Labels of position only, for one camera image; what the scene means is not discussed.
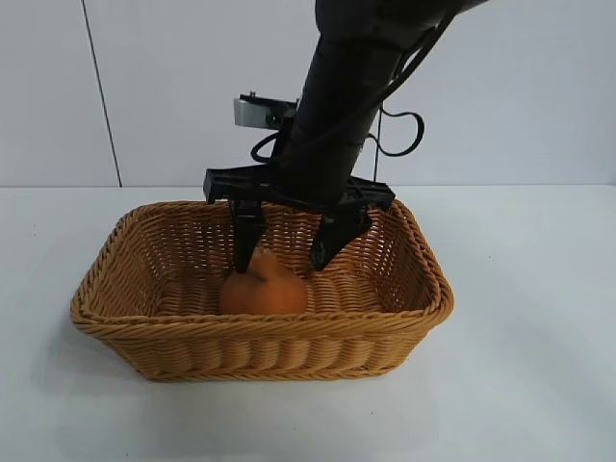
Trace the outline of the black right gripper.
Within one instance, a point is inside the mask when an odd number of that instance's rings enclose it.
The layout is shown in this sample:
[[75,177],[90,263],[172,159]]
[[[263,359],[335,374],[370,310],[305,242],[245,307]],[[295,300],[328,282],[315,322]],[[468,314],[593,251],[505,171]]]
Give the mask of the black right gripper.
[[285,122],[252,146],[251,165],[206,170],[206,200],[231,201],[236,272],[247,271],[266,230],[261,201],[324,214],[310,249],[315,270],[324,270],[370,230],[368,208],[387,210],[395,197],[386,184],[352,175],[371,128],[369,122],[361,122],[331,137],[311,138],[298,124]]

